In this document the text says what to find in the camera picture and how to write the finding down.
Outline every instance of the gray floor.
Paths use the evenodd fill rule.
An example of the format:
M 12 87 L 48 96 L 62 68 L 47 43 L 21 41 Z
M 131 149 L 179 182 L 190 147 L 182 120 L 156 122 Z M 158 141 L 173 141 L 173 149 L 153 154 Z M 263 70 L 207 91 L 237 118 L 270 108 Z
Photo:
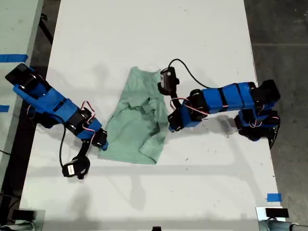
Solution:
M 308 225 L 308 1 L 244 0 L 257 78 L 274 79 L 281 100 L 280 134 L 272 160 L 282 205 L 291 221 Z M 45 0 L 53 33 L 60 1 Z M 47 66 L 51 46 L 38 30 L 32 66 Z

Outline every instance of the white table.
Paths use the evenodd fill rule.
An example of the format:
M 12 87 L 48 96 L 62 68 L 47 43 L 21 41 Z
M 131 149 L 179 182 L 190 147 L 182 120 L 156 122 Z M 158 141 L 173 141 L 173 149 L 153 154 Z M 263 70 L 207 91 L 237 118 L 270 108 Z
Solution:
M 0 54 L 27 54 L 30 64 L 43 0 L 0 1 Z M 0 113 L 0 150 L 10 153 L 19 121 L 22 100 L 12 91 L 4 77 L 17 63 L 0 63 L 0 105 L 9 105 L 8 113 Z M 0 152 L 0 186 L 9 156 Z
M 206 85 L 256 82 L 243 0 L 62 0 L 47 80 L 76 104 L 89 100 L 105 125 L 131 67 L 154 71 L 173 58 Z M 179 96 L 200 88 L 174 66 Z M 92 148 L 83 181 L 62 176 L 63 127 L 38 127 L 20 207 L 45 210 L 44 231 L 256 231 L 255 207 L 269 205 L 276 181 L 267 140 L 227 136 L 236 114 L 168 133 L 156 166 L 98 159 Z M 80 145 L 67 132 L 63 162 Z

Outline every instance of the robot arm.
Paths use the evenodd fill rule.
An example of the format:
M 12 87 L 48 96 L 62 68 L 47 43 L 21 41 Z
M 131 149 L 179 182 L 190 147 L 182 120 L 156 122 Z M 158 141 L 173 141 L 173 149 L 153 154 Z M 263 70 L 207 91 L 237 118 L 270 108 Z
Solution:
M 60 146 L 60 165 L 65 177 L 84 178 L 90 167 L 90 161 L 86 157 L 90 145 L 103 150 L 108 147 L 107 132 L 102 129 L 95 115 L 83 105 L 81 108 L 76 106 L 24 64 L 19 64 L 5 78 L 14 85 L 13 91 L 30 104 L 27 115 L 34 123 L 40 123 L 45 128 L 63 124 L 64 135 L 67 128 L 82 140 L 79 154 L 71 162 L 63 165 L 61 161 L 63 136 Z
M 260 87 L 253 82 L 233 83 L 222 88 L 209 88 L 201 84 L 206 88 L 191 91 L 187 98 L 178 98 L 176 91 L 179 83 L 174 67 L 169 65 L 161 71 L 158 90 L 163 95 L 171 96 L 175 106 L 174 112 L 168 116 L 170 131 L 196 127 L 210 114 L 239 110 L 234 119 L 239 133 L 252 141 L 267 137 L 272 146 L 280 125 L 277 112 L 272 111 L 280 99 L 273 80 L 264 81 Z

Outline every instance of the blue painter's tape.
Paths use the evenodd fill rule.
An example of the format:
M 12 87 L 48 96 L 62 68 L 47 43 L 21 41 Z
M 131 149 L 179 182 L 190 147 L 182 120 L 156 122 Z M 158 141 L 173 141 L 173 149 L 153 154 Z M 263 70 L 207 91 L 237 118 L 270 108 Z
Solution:
M 0 54 L 0 63 L 24 63 L 27 54 Z
M 0 112 L 9 112 L 9 105 L 0 105 Z
M 281 193 L 268 193 L 268 202 L 281 202 Z

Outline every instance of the crumpled fabric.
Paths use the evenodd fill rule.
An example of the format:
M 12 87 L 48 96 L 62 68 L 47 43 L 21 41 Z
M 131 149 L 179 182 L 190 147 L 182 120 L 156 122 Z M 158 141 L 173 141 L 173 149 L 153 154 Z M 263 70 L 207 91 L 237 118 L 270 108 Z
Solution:
M 160 70 L 133 67 L 106 125 L 109 146 L 99 157 L 109 160 L 156 164 L 163 150 L 168 128 L 167 108 L 157 89 Z

